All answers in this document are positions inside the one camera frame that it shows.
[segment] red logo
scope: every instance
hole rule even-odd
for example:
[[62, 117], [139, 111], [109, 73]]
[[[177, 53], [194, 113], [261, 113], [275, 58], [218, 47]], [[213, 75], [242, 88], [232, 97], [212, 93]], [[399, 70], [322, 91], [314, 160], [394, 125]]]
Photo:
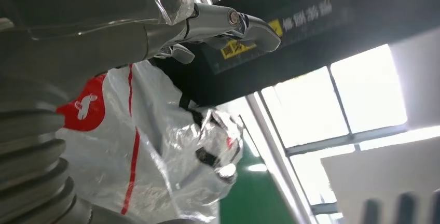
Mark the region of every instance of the red logo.
[[57, 109], [65, 117], [64, 127], [76, 131], [91, 131], [98, 127], [105, 115], [102, 83], [106, 74], [89, 80], [81, 95], [73, 102]]
[[230, 149], [232, 148], [233, 140], [232, 140], [231, 137], [228, 137], [228, 138], [226, 139], [226, 145], [228, 146], [228, 150], [230, 150]]

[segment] yellow label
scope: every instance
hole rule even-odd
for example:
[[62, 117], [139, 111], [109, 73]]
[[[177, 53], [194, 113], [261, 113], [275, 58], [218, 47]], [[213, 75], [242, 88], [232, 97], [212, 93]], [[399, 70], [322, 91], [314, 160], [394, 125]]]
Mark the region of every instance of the yellow label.
[[228, 42], [228, 45], [224, 49], [222, 49], [222, 55], [224, 59], [228, 59], [255, 47], [255, 44], [251, 46], [245, 46], [244, 44], [237, 42], [237, 40], [231, 40]]
[[280, 20], [275, 19], [269, 22], [269, 26], [275, 31], [275, 33], [281, 37], [283, 35], [283, 28], [281, 28]]
[[[269, 26], [275, 31], [278, 36], [283, 35], [283, 28], [281, 28], [281, 24], [278, 19], [270, 21]], [[255, 47], [255, 44], [251, 46], [245, 46], [244, 44], [239, 43], [237, 40], [231, 40], [228, 42], [226, 47], [222, 49], [222, 55], [224, 59], [229, 59]]]

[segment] white plastic cover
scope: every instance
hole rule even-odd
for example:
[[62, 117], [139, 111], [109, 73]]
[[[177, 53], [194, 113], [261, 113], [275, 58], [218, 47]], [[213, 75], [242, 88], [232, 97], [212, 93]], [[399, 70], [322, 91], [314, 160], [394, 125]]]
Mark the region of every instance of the white plastic cover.
[[115, 24], [174, 25], [193, 14], [194, 0], [7, 0], [12, 22], [33, 36], [82, 35]]
[[214, 220], [237, 176], [242, 129], [190, 103], [148, 61], [89, 81], [58, 110], [77, 193], [141, 223]]

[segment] window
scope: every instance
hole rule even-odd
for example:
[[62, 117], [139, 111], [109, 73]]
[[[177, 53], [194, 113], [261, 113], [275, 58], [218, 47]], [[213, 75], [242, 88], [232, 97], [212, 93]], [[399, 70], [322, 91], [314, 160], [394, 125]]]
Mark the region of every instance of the window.
[[261, 95], [319, 224], [343, 223], [322, 158], [440, 135], [440, 127], [405, 132], [406, 111], [388, 45], [265, 88]]

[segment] window frame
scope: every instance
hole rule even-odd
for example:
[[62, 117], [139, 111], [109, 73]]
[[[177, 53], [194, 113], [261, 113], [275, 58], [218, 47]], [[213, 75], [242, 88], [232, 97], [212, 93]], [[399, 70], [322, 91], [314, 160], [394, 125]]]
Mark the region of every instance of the window frame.
[[[283, 155], [286, 158], [288, 158], [289, 165], [286, 164], [286, 166], [290, 166], [293, 169], [293, 171], [295, 171], [295, 168], [290, 160], [290, 157], [292, 157], [292, 156], [306, 154], [306, 153], [313, 152], [313, 151], [319, 151], [319, 150], [323, 150], [326, 148], [333, 148], [333, 147], [338, 147], [338, 146], [343, 146], [343, 145], [349, 145], [349, 144], [353, 144], [355, 147], [355, 152], [357, 152], [357, 151], [361, 151], [361, 148], [359, 146], [360, 142], [368, 141], [368, 140], [372, 140], [372, 139], [377, 139], [377, 138], [382, 138], [382, 137], [387, 137], [387, 136], [392, 136], [392, 135], [396, 135], [396, 134], [400, 134], [400, 133], [404, 133], [404, 132], [408, 131], [407, 126], [405, 124], [401, 124], [401, 125], [395, 125], [395, 126], [390, 126], [390, 127], [373, 129], [373, 130], [359, 132], [359, 133], [353, 133], [350, 128], [350, 123], [348, 121], [348, 117], [347, 117], [346, 111], [344, 109], [344, 105], [342, 103], [342, 99], [341, 99], [341, 96], [339, 93], [338, 86], [336, 84], [336, 80], [335, 80], [333, 73], [332, 73], [332, 70], [331, 70], [331, 64], [327, 65], [326, 67], [327, 67], [327, 70], [328, 70], [328, 73], [330, 76], [330, 80], [332, 82], [333, 89], [336, 94], [336, 98], [337, 98], [340, 110], [342, 112], [342, 116], [344, 118], [345, 124], [347, 126], [347, 130], [349, 132], [347, 135], [329, 138], [329, 139], [325, 139], [322, 141], [317, 141], [317, 142], [312, 142], [312, 143], [307, 143], [307, 144], [302, 144], [302, 145], [285, 147], [283, 139], [282, 139], [280, 132], [278, 130], [278, 127], [275, 124], [273, 116], [269, 110], [268, 104], [263, 96], [262, 90], [256, 92], [257, 97], [261, 100], [261, 103], [263, 106], [262, 110], [265, 111], [266, 114], [268, 115], [268, 120], [270, 122], [270, 125], [273, 127], [274, 133], [277, 136], [277, 139], [281, 143], [282, 149], [284, 151]], [[297, 180], [300, 184], [299, 190], [302, 191], [302, 194], [304, 194], [304, 196], [306, 196], [306, 193], [304, 191], [302, 183], [299, 181], [298, 178], [295, 178], [295, 180]], [[336, 214], [336, 213], [340, 212], [337, 209], [337, 202], [310, 204], [310, 202], [306, 196], [306, 202], [303, 202], [303, 204], [307, 204], [307, 208], [311, 209], [311, 212], [313, 213], [316, 222], [317, 222], [316, 215], [323, 215], [323, 214], [330, 215], [330, 214]]]

